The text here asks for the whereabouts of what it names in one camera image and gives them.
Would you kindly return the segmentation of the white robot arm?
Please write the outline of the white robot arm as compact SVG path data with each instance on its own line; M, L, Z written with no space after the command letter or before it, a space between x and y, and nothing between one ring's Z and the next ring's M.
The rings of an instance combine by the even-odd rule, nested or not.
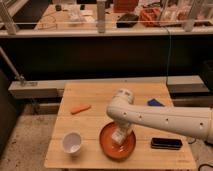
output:
M117 124L111 138L121 145L132 124L164 130L213 144L213 109L205 107L165 107L134 105L128 89L117 91L106 113Z

